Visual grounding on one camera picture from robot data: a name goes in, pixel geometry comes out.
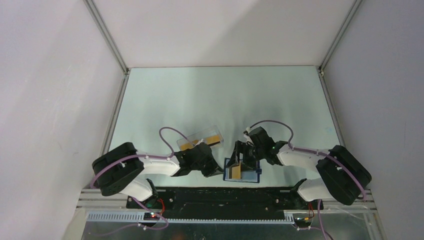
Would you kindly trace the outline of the gold card with black stripe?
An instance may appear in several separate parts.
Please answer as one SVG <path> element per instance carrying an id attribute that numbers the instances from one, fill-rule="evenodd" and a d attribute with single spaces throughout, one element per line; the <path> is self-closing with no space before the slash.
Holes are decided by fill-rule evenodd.
<path id="1" fill-rule="evenodd" d="M 235 163 L 229 168 L 229 178 L 231 180 L 242 179 L 242 165 L 240 163 Z"/>

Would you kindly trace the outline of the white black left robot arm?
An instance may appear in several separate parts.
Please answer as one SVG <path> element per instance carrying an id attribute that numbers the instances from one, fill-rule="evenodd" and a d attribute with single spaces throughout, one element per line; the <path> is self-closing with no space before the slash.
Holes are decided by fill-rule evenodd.
<path id="1" fill-rule="evenodd" d="M 104 197 L 124 194 L 139 201 L 145 208 L 158 202 L 158 192 L 148 175 L 183 177 L 199 171 L 205 178 L 220 175 L 224 170 L 215 160 L 206 143 L 173 152 L 169 156 L 139 154 L 131 142 L 125 142 L 92 163 L 94 177 L 91 188 L 100 189 Z"/>

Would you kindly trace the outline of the clear plastic tray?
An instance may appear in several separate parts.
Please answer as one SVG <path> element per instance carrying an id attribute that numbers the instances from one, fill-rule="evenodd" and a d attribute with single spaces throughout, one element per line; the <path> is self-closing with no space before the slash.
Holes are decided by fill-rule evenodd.
<path id="1" fill-rule="evenodd" d="M 213 136 L 213 135 L 220 135 L 221 137 L 221 143 L 217 144 L 217 145 L 213 145 L 213 146 L 209 146 L 212 149 L 217 149 L 219 148 L 223 143 L 224 143 L 224 138 L 222 136 L 222 134 L 219 131 L 219 128 L 216 125 L 210 126 L 204 130 L 198 131 L 194 134 L 191 134 L 189 136 L 186 137 L 182 137 L 181 139 L 177 140 L 176 143 L 179 147 L 179 145 L 183 144 L 183 143 L 191 143 L 194 140 L 199 140 L 199 142 L 196 144 L 200 144 L 200 143 L 205 143 L 205 138 L 209 137 L 209 136 Z"/>

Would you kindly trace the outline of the blue leather card holder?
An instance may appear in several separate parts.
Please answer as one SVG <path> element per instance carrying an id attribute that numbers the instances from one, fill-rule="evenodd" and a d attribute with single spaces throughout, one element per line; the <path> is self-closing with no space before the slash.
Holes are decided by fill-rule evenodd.
<path id="1" fill-rule="evenodd" d="M 258 162 L 258 169 L 256 171 L 243 171 L 243 168 L 241 167 L 241 179 L 230 179 L 230 167 L 227 166 L 229 163 L 230 158 L 224 159 L 224 172 L 223 172 L 223 180 L 226 182 L 237 182 L 237 183 L 254 183 L 259 184 L 260 178 L 262 174 L 262 168 L 260 165 L 260 162 Z"/>

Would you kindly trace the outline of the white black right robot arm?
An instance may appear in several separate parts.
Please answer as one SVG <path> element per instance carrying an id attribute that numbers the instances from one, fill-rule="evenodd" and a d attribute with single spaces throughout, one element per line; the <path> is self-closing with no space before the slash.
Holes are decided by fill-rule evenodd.
<path id="1" fill-rule="evenodd" d="M 315 200 L 334 199 L 350 206 L 372 181 L 370 172 L 342 145 L 331 149 L 295 147 L 288 141 L 274 141 L 263 127 L 244 132 L 246 141 L 236 141 L 230 158 L 224 163 L 225 174 L 234 171 L 259 173 L 259 163 L 298 167 L 319 174 L 301 179 L 293 188 L 291 204 L 304 209 Z"/>

